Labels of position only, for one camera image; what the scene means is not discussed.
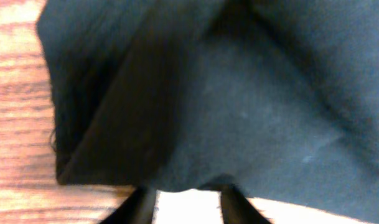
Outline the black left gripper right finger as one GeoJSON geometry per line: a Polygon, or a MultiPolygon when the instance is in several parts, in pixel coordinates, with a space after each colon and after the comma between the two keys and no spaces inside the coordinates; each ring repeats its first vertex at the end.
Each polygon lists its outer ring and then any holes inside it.
{"type": "Polygon", "coordinates": [[[271,224],[234,185],[223,185],[220,205],[224,224],[271,224]]]}

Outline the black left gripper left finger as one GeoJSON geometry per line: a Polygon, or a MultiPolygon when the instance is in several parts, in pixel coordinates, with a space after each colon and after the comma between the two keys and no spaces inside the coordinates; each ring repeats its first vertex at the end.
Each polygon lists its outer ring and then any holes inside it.
{"type": "Polygon", "coordinates": [[[100,224],[152,224],[157,190],[137,188],[100,224]]]}

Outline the black t-shirt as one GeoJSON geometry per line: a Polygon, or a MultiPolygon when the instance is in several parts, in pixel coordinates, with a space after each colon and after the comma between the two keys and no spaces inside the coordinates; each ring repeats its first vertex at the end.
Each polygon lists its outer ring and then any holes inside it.
{"type": "Polygon", "coordinates": [[[379,223],[379,0],[52,0],[37,34],[59,184],[379,223]]]}

